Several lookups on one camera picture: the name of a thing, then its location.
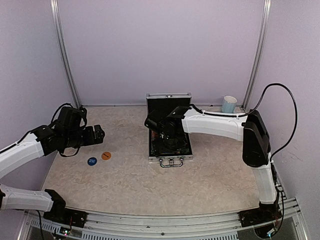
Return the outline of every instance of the blue disc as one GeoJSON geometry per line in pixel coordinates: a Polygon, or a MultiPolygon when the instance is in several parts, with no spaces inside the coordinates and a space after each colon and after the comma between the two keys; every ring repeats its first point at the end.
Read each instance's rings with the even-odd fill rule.
{"type": "Polygon", "coordinates": [[[90,166],[93,166],[93,165],[95,165],[97,163],[97,159],[95,158],[95,157],[90,157],[89,159],[88,159],[88,164],[90,165],[90,166]]]}

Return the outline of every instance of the robotic arm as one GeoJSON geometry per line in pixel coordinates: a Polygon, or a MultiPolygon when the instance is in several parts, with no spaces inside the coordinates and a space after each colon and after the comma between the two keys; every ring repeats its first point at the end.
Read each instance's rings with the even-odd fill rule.
{"type": "MultiPolygon", "coordinates": [[[[18,167],[58,151],[61,156],[66,148],[101,144],[105,132],[100,125],[87,126],[87,110],[64,106],[57,120],[26,133],[20,141],[0,150],[0,179],[18,167]]],[[[0,184],[0,210],[39,210],[44,217],[64,223],[66,202],[54,190],[31,191],[0,184]]]]}
{"type": "Polygon", "coordinates": [[[259,208],[240,212],[243,227],[280,218],[276,173],[270,161],[269,134],[257,110],[249,115],[199,111],[179,106],[168,116],[151,112],[144,125],[157,132],[169,149],[179,149],[185,133],[224,136],[243,142],[242,159],[253,171],[259,192],[259,208]]]}

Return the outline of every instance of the light blue cup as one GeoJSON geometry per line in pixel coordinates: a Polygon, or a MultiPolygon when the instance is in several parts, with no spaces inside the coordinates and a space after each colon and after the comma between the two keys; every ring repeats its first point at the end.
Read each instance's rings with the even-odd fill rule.
{"type": "Polygon", "coordinates": [[[224,96],[222,103],[222,112],[226,114],[233,114],[236,108],[237,99],[233,96],[224,96]]]}

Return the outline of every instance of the toolbox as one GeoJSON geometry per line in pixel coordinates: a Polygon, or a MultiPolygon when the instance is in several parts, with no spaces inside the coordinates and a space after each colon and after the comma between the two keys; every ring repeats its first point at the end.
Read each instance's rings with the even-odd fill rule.
{"type": "MultiPolygon", "coordinates": [[[[149,93],[146,95],[147,112],[151,113],[157,110],[164,117],[169,115],[176,107],[189,106],[191,102],[191,93],[149,93]]],[[[167,149],[160,136],[149,130],[149,161],[159,162],[162,167],[180,167],[183,160],[192,160],[192,148],[189,135],[185,134],[185,146],[179,150],[167,149]],[[168,161],[169,165],[163,166],[162,162],[168,161]],[[174,164],[175,161],[181,161],[180,165],[174,164]]]]}

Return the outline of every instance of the white wall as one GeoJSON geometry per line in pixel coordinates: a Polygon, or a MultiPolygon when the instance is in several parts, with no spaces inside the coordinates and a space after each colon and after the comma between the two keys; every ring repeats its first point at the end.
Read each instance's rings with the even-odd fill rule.
{"type": "Polygon", "coordinates": [[[84,105],[145,104],[147,93],[242,104],[263,0],[60,0],[71,71],[84,105]]]}
{"type": "MultiPolygon", "coordinates": [[[[320,1],[273,0],[261,65],[250,104],[272,82],[287,85],[298,106],[292,143],[274,156],[289,197],[296,197],[311,240],[320,239],[320,1]]],[[[294,108],[285,90],[273,87],[258,109],[273,150],[294,125],[294,108]]]]}
{"type": "MultiPolygon", "coordinates": [[[[0,149],[48,124],[57,107],[71,100],[50,1],[0,1],[0,149]]],[[[0,183],[39,190],[53,158],[29,162],[0,183]]],[[[1,239],[17,239],[22,214],[0,211],[1,239]]]]}

